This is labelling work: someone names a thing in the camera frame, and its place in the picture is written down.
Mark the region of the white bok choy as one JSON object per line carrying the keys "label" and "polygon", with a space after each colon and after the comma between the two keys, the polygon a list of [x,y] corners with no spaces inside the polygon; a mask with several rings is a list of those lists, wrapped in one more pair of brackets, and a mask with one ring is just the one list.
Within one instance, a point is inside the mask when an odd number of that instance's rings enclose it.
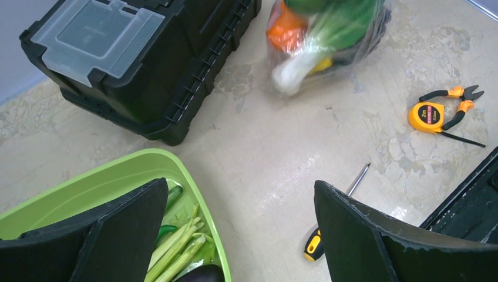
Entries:
{"label": "white bok choy", "polygon": [[297,94],[307,75],[330,56],[330,52],[321,47],[305,44],[272,70],[274,87],[288,96]]}

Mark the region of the orange green mango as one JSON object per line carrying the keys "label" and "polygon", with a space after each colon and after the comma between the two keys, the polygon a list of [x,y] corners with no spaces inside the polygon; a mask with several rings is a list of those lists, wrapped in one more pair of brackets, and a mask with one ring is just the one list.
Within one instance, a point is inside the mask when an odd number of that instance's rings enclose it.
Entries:
{"label": "orange green mango", "polygon": [[308,19],[290,11],[284,1],[277,1],[270,13],[266,38],[270,47],[279,52],[291,52],[304,40]]}

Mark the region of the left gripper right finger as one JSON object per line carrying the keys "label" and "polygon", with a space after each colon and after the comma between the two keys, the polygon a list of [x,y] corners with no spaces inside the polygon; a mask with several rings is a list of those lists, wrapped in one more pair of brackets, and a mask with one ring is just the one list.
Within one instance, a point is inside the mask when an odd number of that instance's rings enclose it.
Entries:
{"label": "left gripper right finger", "polygon": [[314,206],[332,281],[496,281],[497,246],[434,233],[317,180]]}

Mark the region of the yellow pear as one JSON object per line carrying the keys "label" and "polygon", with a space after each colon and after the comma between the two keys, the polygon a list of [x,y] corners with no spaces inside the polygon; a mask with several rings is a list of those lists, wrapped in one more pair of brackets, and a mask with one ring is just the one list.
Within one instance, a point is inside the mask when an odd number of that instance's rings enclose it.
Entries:
{"label": "yellow pear", "polygon": [[330,68],[333,65],[333,59],[332,58],[324,58],[322,61],[320,61],[318,64],[316,64],[309,72],[308,75],[312,75],[315,72],[321,72],[324,71],[328,68]]}

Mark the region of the clear zip top bag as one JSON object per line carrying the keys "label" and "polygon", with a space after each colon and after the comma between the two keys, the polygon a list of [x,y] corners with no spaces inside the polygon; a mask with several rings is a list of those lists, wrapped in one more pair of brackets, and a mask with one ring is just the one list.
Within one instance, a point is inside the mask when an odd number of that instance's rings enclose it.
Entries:
{"label": "clear zip top bag", "polygon": [[276,1],[265,30],[272,86],[286,96],[344,73],[380,44],[388,1]]}

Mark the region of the green leafy vegetable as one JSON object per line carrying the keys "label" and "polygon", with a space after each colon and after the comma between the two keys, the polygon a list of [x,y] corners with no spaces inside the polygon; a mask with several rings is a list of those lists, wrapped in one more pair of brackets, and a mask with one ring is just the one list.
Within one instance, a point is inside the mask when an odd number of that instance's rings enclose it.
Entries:
{"label": "green leafy vegetable", "polygon": [[354,45],[367,33],[380,14],[384,1],[285,1],[293,13],[315,19],[300,49],[305,44],[336,52]]}

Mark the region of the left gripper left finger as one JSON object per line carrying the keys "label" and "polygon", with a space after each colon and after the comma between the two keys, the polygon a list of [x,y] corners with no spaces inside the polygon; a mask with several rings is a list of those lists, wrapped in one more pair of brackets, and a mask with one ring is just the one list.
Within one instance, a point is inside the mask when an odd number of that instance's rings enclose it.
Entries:
{"label": "left gripper left finger", "polygon": [[168,199],[164,178],[1,241],[2,281],[143,281]]}

